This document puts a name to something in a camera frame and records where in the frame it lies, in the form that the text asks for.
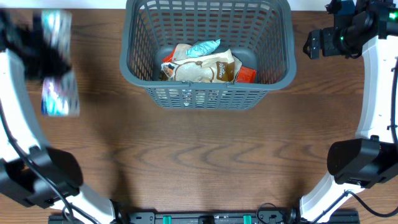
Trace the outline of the teal wet wipes pack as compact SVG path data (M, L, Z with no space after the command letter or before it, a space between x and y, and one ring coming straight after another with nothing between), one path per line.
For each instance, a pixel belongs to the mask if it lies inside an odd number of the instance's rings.
M186 55L191 58L197 58L212 54L219 47L220 43L220 39L197 42L186 50Z

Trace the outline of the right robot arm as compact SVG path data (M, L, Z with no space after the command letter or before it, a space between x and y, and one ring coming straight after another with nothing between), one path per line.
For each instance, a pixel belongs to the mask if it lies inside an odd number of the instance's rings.
M363 59L361 118L353 139L331 145L327 173L287 223L353 223L340 207L397 175L397 2L332 1L326 10L333 26L311 31L303 51Z

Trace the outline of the Kleenex tissue multipack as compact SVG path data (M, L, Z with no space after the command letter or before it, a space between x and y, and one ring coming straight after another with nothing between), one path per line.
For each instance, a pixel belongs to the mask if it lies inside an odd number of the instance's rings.
M42 114L79 116L78 87L70 55L72 14L60 9L42 11L41 25L50 59L42 86Z

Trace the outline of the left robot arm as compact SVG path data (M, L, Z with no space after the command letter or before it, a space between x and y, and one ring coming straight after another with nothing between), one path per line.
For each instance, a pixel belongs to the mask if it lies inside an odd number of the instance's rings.
M1 12L1 193L25 207L60 210L50 223L122 223L114 202L84 183L75 157L47 141L25 85L42 85L42 114L79 115L71 24L63 10L36 14L30 28Z

